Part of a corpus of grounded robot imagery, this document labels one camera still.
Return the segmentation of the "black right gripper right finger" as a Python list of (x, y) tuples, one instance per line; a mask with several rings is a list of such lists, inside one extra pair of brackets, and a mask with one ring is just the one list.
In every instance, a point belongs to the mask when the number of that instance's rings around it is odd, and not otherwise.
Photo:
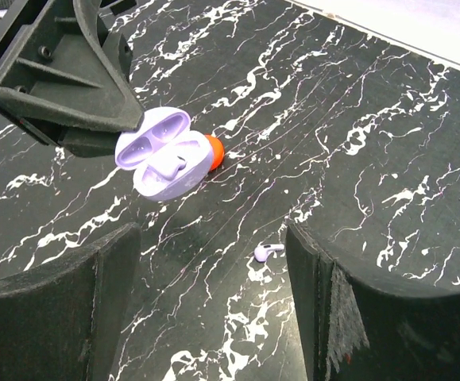
[(382, 271), (303, 224), (285, 253), (309, 380), (460, 380), (460, 290)]

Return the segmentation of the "purple earbud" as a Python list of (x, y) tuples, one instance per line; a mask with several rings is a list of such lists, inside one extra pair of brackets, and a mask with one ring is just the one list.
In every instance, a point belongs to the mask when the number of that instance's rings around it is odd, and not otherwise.
[(283, 244), (259, 244), (253, 251), (254, 259), (264, 263), (273, 252), (284, 251)]
[(185, 169), (187, 161), (180, 156), (161, 156), (149, 162), (149, 167), (163, 180), (173, 180)]

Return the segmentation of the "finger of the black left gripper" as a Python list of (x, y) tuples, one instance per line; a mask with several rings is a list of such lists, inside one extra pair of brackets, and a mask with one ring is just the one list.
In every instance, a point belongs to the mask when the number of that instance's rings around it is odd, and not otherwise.
[(107, 156), (134, 130), (133, 52), (121, 33), (51, 31), (51, 98), (18, 99), (18, 115), (81, 157)]

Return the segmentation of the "orange earbud charging case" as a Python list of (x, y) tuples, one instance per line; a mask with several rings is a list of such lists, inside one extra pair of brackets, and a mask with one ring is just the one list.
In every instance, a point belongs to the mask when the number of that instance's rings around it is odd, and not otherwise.
[(210, 171), (214, 171), (222, 164), (225, 155), (225, 149), (222, 142), (217, 137), (208, 134), (206, 134), (205, 137), (211, 144), (213, 160)]

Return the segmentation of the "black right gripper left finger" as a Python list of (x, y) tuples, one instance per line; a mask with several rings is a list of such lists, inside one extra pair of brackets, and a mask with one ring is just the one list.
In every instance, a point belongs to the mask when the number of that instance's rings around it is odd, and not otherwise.
[(126, 313), (141, 230), (0, 279), (0, 380), (106, 380)]

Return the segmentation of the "purple charging case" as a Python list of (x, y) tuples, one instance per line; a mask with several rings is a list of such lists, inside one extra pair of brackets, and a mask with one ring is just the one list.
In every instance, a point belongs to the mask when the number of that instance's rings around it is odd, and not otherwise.
[[(180, 156), (185, 169), (171, 181), (160, 178), (149, 162), (161, 156)], [(168, 201), (185, 194), (206, 178), (213, 160), (204, 134), (191, 129), (189, 114), (169, 106), (144, 112), (141, 127), (122, 133), (115, 148), (115, 163), (133, 172), (133, 188), (152, 201)]]

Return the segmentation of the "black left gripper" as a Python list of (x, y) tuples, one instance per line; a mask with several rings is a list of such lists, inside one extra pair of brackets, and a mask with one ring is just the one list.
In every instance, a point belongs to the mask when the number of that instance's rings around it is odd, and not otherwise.
[(107, 133), (135, 130), (132, 50), (99, 12), (134, 1), (0, 1), (0, 108), (20, 121)]

